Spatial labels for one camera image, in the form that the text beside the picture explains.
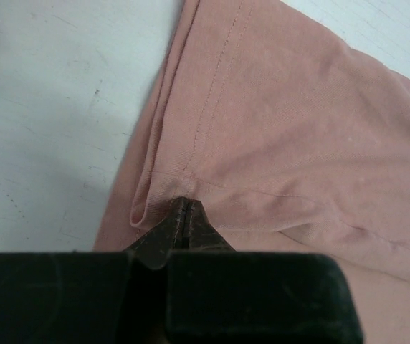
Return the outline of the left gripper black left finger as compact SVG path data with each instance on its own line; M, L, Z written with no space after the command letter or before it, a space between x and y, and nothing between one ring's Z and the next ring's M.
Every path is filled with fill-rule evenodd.
M166 343L170 252L189 200L120 252L0 253L0 343Z

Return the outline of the dusty pink t shirt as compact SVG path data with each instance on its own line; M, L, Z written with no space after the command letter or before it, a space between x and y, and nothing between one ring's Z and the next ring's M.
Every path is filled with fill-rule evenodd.
M410 80L280 1L186 1L94 248L178 196L236 249L322 252L367 343L410 343Z

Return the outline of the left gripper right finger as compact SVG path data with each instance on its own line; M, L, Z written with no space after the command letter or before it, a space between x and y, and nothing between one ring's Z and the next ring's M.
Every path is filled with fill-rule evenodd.
M347 280L323 254L236 252L199 201L175 202L166 265L172 343L362 343Z

